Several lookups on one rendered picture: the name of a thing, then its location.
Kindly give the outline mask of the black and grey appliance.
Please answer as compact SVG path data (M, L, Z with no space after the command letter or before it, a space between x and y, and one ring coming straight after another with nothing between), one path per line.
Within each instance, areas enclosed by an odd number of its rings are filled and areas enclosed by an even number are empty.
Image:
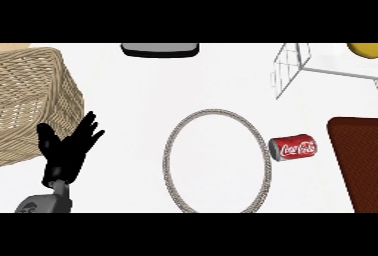
M128 56L145 58L185 58L200 52L199 43L123 43L120 47Z

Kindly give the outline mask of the brown woven placemat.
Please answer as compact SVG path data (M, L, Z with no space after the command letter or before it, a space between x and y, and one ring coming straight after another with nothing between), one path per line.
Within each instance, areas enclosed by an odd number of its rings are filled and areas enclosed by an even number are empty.
M357 213L378 213L378 118L334 117L328 134Z

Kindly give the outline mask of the red soda can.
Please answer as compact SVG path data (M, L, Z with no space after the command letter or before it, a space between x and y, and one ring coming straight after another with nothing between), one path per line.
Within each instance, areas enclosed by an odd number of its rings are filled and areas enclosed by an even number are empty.
M281 162L312 157L318 152L318 144L308 134L278 137L269 140L269 151L272 158Z

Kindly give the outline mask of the tan wicker basket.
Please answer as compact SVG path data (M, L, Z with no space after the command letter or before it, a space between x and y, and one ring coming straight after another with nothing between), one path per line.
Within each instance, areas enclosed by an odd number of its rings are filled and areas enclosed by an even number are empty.
M42 155L41 123L64 139L83 117L83 93L61 51L42 47L0 52L0 167Z

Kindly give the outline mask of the yellow lemon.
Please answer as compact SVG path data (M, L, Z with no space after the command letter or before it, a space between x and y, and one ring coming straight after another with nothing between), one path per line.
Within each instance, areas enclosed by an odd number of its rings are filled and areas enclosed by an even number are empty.
M358 56L368 59L378 58L378 43L349 43L348 47Z

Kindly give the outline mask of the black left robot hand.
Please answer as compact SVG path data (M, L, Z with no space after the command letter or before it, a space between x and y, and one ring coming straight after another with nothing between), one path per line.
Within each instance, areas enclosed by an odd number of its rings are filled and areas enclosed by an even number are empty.
M105 134L104 130L95 133L98 128L95 119L95 113L89 112L74 133L64 139L60 139L49 124L41 123L38 125L39 149L48 160L42 180L46 187L51 187L58 180L72 184L77 179L86 154Z

